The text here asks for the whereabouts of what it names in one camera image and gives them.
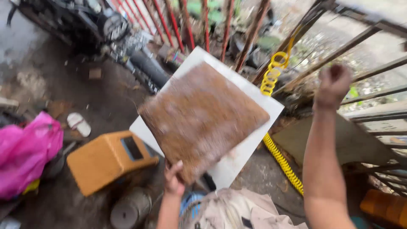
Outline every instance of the person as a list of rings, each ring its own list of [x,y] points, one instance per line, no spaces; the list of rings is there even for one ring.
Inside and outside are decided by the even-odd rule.
[[[341,168],[336,157],[335,150],[335,116],[336,110],[339,108],[341,101],[344,99],[349,91],[351,83],[351,72],[343,65],[333,65],[330,68],[324,68],[320,71],[320,86],[314,98],[313,105],[313,122],[309,133],[305,156],[304,156],[304,168],[303,168],[303,184],[304,184],[304,208],[305,214],[308,218],[310,227],[313,229],[325,229],[325,228],[350,228],[354,229],[347,209],[346,201],[346,186]],[[180,207],[182,196],[185,191],[184,184],[177,178],[177,173],[182,170],[182,161],[174,164],[170,167],[166,164],[164,171],[165,187],[158,216],[157,229],[176,229],[182,227],[180,220]],[[210,198],[220,198],[219,192],[212,195]],[[204,211],[201,207],[200,212],[203,214],[211,214],[213,211],[217,211],[212,217],[220,217],[222,211],[228,211],[226,214],[227,222],[223,222],[221,228],[245,228],[239,226],[227,227],[226,224],[240,225],[241,222],[233,224],[233,215],[231,209],[235,211],[243,211],[244,207],[228,208],[227,205],[235,206],[237,202],[245,201],[245,205],[250,205],[249,211],[251,211],[251,220],[249,225],[245,225],[248,228],[294,228],[292,224],[283,224],[287,222],[286,218],[280,218],[281,216],[274,212],[273,208],[270,211],[260,212],[255,211],[256,204],[261,205],[261,209],[266,209],[264,203],[256,203],[256,200],[249,200],[253,194],[245,195],[242,192],[226,191],[229,195],[229,201],[215,201],[218,205],[212,208],[211,211]],[[230,194],[241,196],[239,201],[236,198],[231,198]],[[257,212],[257,216],[253,217],[253,212]],[[274,220],[259,221],[260,215],[267,215],[267,217],[273,217]],[[270,221],[281,222],[272,226]],[[188,228],[204,228],[195,222],[195,227],[189,226]],[[217,228],[215,223],[211,223],[209,228]]]

